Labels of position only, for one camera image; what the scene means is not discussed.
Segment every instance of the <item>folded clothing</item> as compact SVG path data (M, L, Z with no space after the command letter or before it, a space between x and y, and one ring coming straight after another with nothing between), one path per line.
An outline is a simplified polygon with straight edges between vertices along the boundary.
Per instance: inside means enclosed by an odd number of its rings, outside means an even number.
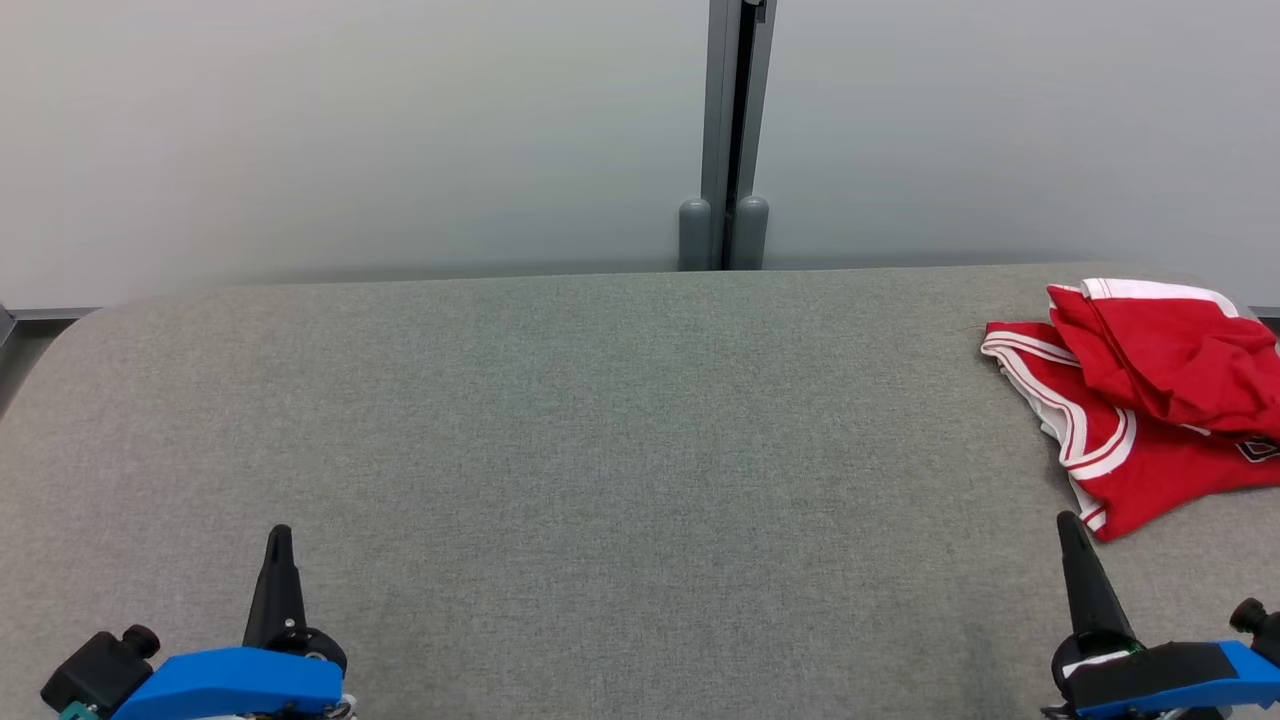
M1087 382L1082 359L1044 323L989 323L983 355L1061 446L1080 519L1103 542L1198 497L1280 484L1280 447L1263 438L1229 445L1197 429L1117 407Z
M1231 442L1280 438L1276 337L1222 295L1110 278L1048 293L1084 382L1111 404Z

